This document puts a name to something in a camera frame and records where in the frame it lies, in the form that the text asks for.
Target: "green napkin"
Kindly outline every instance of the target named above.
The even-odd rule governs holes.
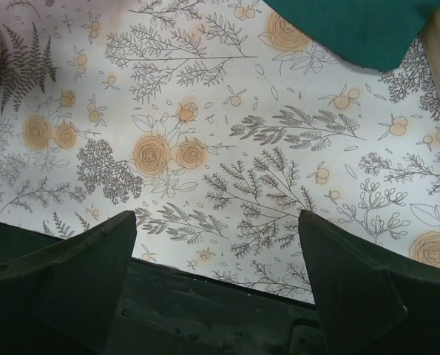
[[[397,68],[440,0],[264,0],[285,20],[345,60]]]

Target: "rose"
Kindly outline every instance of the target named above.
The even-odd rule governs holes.
[[[72,123],[61,124],[55,130],[54,141],[61,148],[71,148],[77,140],[77,130]]]
[[[205,149],[197,140],[183,142],[181,145],[172,148],[170,155],[180,166],[186,169],[194,169],[201,165]]]
[[[62,93],[62,98],[60,99],[60,104],[63,107],[72,107],[75,103],[75,94],[73,91],[66,91]]]
[[[182,122],[189,122],[197,118],[197,114],[198,114],[198,106],[195,105],[193,102],[189,102],[183,106],[180,105],[178,118]]]
[[[431,231],[418,237],[410,247],[410,257],[440,268],[440,232]]]
[[[141,138],[134,148],[134,160],[140,172],[146,175],[158,176],[167,167],[169,145],[158,136]]]
[[[22,136],[28,147],[42,150],[49,146],[50,126],[42,116],[30,116],[22,126]]]
[[[269,18],[268,30],[276,50],[299,51],[313,41],[275,12]]]

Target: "table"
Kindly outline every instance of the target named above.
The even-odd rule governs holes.
[[[313,302],[310,209],[440,267],[440,103],[259,0],[0,1],[0,221],[68,238],[134,210],[134,257]]]

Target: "orange rose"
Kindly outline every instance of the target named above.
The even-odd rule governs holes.
[[[57,127],[54,134],[55,144],[61,148],[71,148],[77,140],[77,130],[72,123],[61,124]]]
[[[182,122],[193,121],[197,118],[198,106],[193,102],[189,102],[183,106],[180,105],[180,111],[178,113],[178,118]]]
[[[275,12],[269,18],[267,27],[271,34],[272,45],[276,50],[299,51],[313,41]]]
[[[410,257],[440,268],[440,232],[431,231],[418,237],[410,247]]]
[[[150,176],[158,176],[167,167],[169,145],[161,137],[147,136],[136,144],[133,154],[140,172]]]
[[[30,116],[22,126],[22,136],[31,149],[46,149],[50,139],[49,122],[42,116]]]
[[[195,169],[202,164],[205,149],[197,140],[193,142],[187,141],[172,148],[170,155],[180,166],[183,166],[186,169]]]
[[[60,104],[63,107],[72,107],[75,103],[75,94],[73,91],[66,91],[62,93],[62,98],[60,99]]]

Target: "floral print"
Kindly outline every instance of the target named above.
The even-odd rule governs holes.
[[[132,210],[134,257],[306,302],[303,210],[440,268],[418,38],[380,73],[260,0],[49,2],[0,1],[1,222],[68,238]]]

